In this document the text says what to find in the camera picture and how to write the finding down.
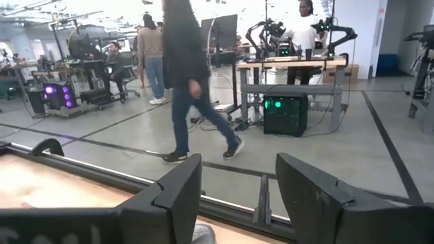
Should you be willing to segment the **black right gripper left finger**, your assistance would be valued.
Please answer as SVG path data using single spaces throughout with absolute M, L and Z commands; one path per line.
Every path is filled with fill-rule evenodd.
M 201 155 L 191 155 L 117 206 L 122 244 L 191 244 L 201 198 Z

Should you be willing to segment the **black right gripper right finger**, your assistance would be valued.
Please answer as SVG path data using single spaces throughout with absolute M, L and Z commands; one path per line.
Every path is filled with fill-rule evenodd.
M 434 203 L 352 186 L 286 153 L 275 171 L 300 244 L 434 244 Z

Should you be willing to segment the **folded grey cloth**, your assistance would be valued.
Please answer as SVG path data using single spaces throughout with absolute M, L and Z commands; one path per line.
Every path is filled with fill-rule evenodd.
M 216 244 L 216 234 L 207 224 L 196 224 L 191 244 Z

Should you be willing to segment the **green-lit computer tower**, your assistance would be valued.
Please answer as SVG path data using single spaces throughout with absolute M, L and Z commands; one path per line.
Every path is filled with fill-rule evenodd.
M 265 95 L 264 134 L 301 137 L 307 129 L 308 108 L 309 99 L 306 94 Z

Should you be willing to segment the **grey office chair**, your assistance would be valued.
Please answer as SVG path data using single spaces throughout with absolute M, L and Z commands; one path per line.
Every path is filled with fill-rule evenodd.
M 137 98 L 140 97 L 140 93 L 136 89 L 129 89 L 127 85 L 134 81 L 137 78 L 134 72 L 133 65 L 127 65 L 123 67 L 123 102 L 125 102 L 129 98 L 129 94 L 134 94 Z

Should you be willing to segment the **wooden-top metal workbench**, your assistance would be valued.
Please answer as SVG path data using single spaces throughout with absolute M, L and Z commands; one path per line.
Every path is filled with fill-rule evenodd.
M 344 70 L 349 64 L 346 54 L 333 56 L 331 58 L 321 57 L 307 60 L 297 56 L 266 58 L 257 62 L 241 62 L 237 65 L 240 72 L 241 92 L 241 124 L 248 125 L 248 109 L 250 106 L 258 106 L 258 101 L 248 102 L 250 94 L 267 94 L 275 92 L 281 95 L 304 93 L 307 95 L 326 95 L 332 99 L 332 107 L 324 111 L 330 111 L 332 118 L 330 130 L 336 131 L 340 127 L 341 113 L 346 110 L 347 105 L 342 103 L 342 91 L 344 85 Z M 323 69 L 335 68 L 335 82 L 333 85 L 261 85 L 259 84 L 260 71 L 267 68 L 289 68 L 289 67 L 321 67 Z

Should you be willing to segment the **person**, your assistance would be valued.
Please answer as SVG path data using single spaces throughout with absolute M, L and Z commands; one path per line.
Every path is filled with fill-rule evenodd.
M 312 25 L 319 22 L 319 17 L 314 12 L 313 2 L 311 0 L 299 1 L 300 17 L 295 19 L 293 25 L 287 30 L 287 36 L 292 41 L 292 51 L 297 54 L 298 48 L 302 48 L 302 55 L 305 55 L 305 50 L 313 51 L 316 46 L 316 41 L 319 41 L 326 46 L 328 32 L 317 32 Z M 287 84 L 294 85 L 297 72 L 300 73 L 300 84 L 308 85 L 311 79 L 312 67 L 289 67 L 287 73 Z
M 126 101 L 126 95 L 123 88 L 123 72 L 124 72 L 124 58 L 122 53 L 120 52 L 121 46 L 116 41 L 111 41 L 109 44 L 109 49 L 111 54 L 109 55 L 108 62 L 111 63 L 109 67 L 111 67 L 111 72 L 103 73 L 102 80 L 104 83 L 105 90 L 110 93 L 111 85 L 110 82 L 113 81 L 119 90 L 119 97 L 121 103 Z
M 165 102 L 162 33 L 149 14 L 143 15 L 143 24 L 138 31 L 139 68 L 144 70 L 153 91 L 150 103 L 162 104 Z
M 163 10 L 163 63 L 167 86 L 172 89 L 172 123 L 176 142 L 174 151 L 165 154 L 163 160 L 177 163 L 187 159 L 189 130 L 186 116 L 192 106 L 226 138 L 227 150 L 223 158 L 232 159 L 241 150 L 243 140 L 210 104 L 210 70 L 190 1 L 164 0 Z

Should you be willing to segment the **purple-lit computer tower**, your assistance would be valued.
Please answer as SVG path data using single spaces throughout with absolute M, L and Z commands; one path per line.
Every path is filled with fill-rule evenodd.
M 43 99 L 50 109 L 60 110 L 62 107 L 67 109 L 77 107 L 75 90 L 69 81 L 44 83 L 43 93 Z

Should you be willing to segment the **blue bin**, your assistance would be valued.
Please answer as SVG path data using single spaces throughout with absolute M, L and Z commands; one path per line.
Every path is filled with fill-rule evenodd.
M 380 54 L 377 62 L 376 76 L 390 77 L 399 71 L 399 58 L 397 54 Z

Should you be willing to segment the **black robot station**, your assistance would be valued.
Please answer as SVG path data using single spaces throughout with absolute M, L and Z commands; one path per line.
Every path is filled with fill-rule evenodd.
M 414 88 L 406 94 L 411 97 L 408 117 L 414 119 L 422 111 L 422 132 L 429 135 L 434 133 L 434 24 L 425 25 L 423 31 L 408 35 L 404 41 L 422 45 L 410 68 L 413 70 L 418 65 Z

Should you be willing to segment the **black monitor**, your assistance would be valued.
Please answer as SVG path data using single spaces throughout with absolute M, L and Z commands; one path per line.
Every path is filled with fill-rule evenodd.
M 200 29 L 203 50 L 219 47 L 233 51 L 237 44 L 237 20 L 237 14 L 202 20 Z
M 68 50 L 74 60 L 101 60 L 100 41 L 88 34 L 73 35 L 68 41 Z

